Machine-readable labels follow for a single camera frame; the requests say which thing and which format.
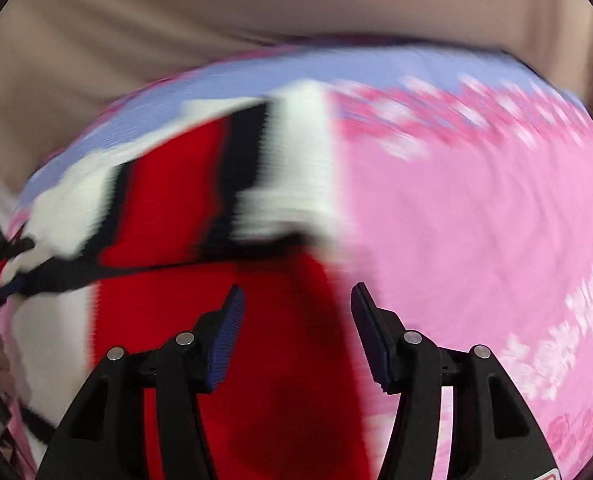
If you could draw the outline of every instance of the beige backdrop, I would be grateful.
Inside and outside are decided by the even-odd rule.
[[[12,0],[0,16],[0,180],[18,191],[118,96],[206,62],[333,32],[500,46],[585,96],[586,0]]]

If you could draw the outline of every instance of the red fabric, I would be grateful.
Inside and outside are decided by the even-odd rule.
[[[246,314],[226,380],[200,405],[221,478],[369,478],[359,402],[323,269],[303,254],[184,267],[100,284],[95,362],[112,346],[157,348],[221,306],[233,283]],[[154,396],[146,402],[148,465],[163,479]]]
[[[220,123],[171,140],[134,165],[113,265],[169,262],[195,246],[218,210]],[[224,480],[364,480],[368,459],[341,320],[323,268],[305,254],[177,267],[99,284],[94,362],[113,346],[161,346],[221,307],[230,286],[246,313],[225,381],[200,396]],[[162,480],[154,393],[145,398],[148,469]]]
[[[110,267],[187,262],[218,211],[216,172],[227,122],[169,140],[134,162]]]

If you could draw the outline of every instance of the metal screw head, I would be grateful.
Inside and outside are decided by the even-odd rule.
[[[177,344],[181,346],[187,346],[194,343],[194,334],[192,332],[181,332],[176,336]]]
[[[475,346],[475,355],[477,357],[480,357],[481,359],[487,359],[492,354],[493,353],[490,352],[490,349],[487,346],[484,346],[484,345]]]
[[[403,339],[405,339],[406,343],[410,343],[411,345],[418,345],[422,341],[422,336],[418,332],[414,332],[414,330],[408,330],[405,334],[403,334]]]
[[[108,352],[108,359],[110,361],[118,361],[123,357],[124,354],[125,352],[123,348],[120,346],[115,346],[114,348],[110,348],[110,351]]]

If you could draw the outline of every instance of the blue gripper pad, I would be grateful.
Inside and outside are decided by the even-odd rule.
[[[397,314],[375,305],[365,283],[357,283],[352,288],[352,317],[372,378],[381,384],[384,392],[389,392],[404,377],[397,348],[405,327]]]
[[[243,288],[233,285],[221,309],[201,316],[193,330],[205,344],[204,351],[208,367],[206,384],[210,391],[225,379],[232,352],[243,325],[244,313],[245,293]]]

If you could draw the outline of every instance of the pink fabric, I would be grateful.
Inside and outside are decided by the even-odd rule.
[[[490,346],[573,478],[593,454],[593,123],[554,93],[463,81],[456,95],[341,86],[344,290],[366,282],[440,346]],[[378,465],[398,399],[370,380],[356,337],[353,351]],[[434,478],[448,456],[444,425]]]

